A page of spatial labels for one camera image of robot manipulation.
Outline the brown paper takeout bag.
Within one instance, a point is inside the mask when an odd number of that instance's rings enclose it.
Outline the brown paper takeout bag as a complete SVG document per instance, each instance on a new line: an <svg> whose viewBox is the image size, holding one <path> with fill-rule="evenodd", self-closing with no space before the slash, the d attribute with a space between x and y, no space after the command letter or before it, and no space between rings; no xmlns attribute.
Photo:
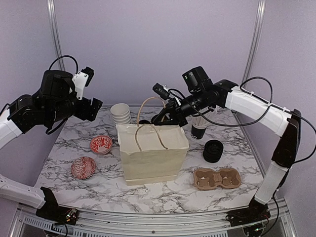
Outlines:
<svg viewBox="0 0 316 237"><path fill-rule="evenodd" d="M175 180L189 149L178 125L117 124L118 144L127 185Z"/></svg>

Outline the brown cardboard cup carrier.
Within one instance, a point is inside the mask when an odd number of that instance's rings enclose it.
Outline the brown cardboard cup carrier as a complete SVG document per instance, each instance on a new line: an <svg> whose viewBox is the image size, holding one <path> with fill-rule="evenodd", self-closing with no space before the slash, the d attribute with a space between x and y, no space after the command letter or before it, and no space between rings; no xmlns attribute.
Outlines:
<svg viewBox="0 0 316 237"><path fill-rule="evenodd" d="M199 168L193 173L194 186L202 191L223 189L235 189L241 185L239 172L234 168L222 168L215 171L211 168Z"/></svg>

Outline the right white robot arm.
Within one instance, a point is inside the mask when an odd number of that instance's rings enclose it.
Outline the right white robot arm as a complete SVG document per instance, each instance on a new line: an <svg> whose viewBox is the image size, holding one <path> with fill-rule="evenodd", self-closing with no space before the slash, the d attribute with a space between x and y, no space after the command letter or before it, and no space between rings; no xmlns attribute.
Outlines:
<svg viewBox="0 0 316 237"><path fill-rule="evenodd" d="M194 114L202 117L201 110L221 107L251 118L253 121L247 125L259 122L280 137L263 183L254 195L254 203L245 209L247 220L257 220L264 213L263 205L270 201L295 163L301 135L300 112L281 108L227 79L213 83L201 66L185 72L182 77L190 92L188 97L177 98L172 95L172 89L159 83L153 86L153 91L168 102L152 119L152 124L182 127L188 123L187 117Z"/></svg>

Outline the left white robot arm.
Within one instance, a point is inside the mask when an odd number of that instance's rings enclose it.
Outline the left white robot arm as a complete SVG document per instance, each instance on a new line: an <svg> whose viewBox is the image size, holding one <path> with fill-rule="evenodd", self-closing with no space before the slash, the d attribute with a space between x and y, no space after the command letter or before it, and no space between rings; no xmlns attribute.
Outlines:
<svg viewBox="0 0 316 237"><path fill-rule="evenodd" d="M2 109L0 146L4 147L37 125L45 126L46 134L50 135L70 117L94 121L103 103L83 96L93 76L94 70L90 67L76 70L75 74L49 67L37 92L22 95ZM34 188L1 176L0 196L42 209L52 220L59 219L63 213L49 188Z"/></svg>

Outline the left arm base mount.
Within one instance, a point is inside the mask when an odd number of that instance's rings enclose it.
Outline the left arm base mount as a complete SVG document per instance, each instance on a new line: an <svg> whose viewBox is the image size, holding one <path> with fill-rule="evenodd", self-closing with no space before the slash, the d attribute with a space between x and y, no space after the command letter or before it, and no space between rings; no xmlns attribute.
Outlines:
<svg viewBox="0 0 316 237"><path fill-rule="evenodd" d="M49 188L40 188L44 193L44 205L37 209L36 215L38 217L55 221L57 224L75 225L78 219L79 211L76 208L68 208L60 206L57 199Z"/></svg>

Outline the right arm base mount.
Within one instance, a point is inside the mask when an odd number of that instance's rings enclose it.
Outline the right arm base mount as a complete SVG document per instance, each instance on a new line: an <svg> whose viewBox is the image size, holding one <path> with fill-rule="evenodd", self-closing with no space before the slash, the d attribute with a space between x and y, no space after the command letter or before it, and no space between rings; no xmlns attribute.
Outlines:
<svg viewBox="0 0 316 237"><path fill-rule="evenodd" d="M246 208L240 208L227 212L226 220L232 227L250 224L262 220L268 220L271 217L267 204L262 204L253 197Z"/></svg>

